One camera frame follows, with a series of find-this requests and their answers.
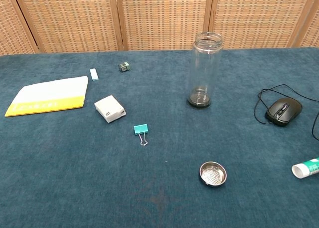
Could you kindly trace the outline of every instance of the yellow stripe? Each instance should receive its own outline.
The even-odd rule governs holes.
[[[84,96],[55,99],[48,101],[26,102],[11,104],[5,113],[5,117],[26,114],[53,112],[83,107]]]

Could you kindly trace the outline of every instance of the white and yellow folder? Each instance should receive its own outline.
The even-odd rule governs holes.
[[[74,77],[23,87],[5,117],[83,107],[88,77]]]

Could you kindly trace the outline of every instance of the metal strainer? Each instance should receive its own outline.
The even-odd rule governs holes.
[[[206,185],[216,187],[227,179],[225,168],[217,162],[205,162],[199,169],[199,174]]]

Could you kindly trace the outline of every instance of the teal binder clip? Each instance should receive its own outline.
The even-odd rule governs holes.
[[[148,133],[148,132],[149,132],[149,129],[148,129],[147,124],[134,126],[134,133],[135,133],[135,135],[138,135],[140,137],[141,146],[146,146],[148,144],[148,142],[145,139],[145,133]],[[142,133],[144,133],[144,143],[143,143],[143,139],[141,137]]]

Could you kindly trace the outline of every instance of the white eraser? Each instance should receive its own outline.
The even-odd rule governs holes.
[[[99,80],[98,74],[96,73],[95,68],[90,69],[91,77],[93,81]]]
[[[103,98],[94,105],[108,123],[126,115],[124,108],[112,95]]]

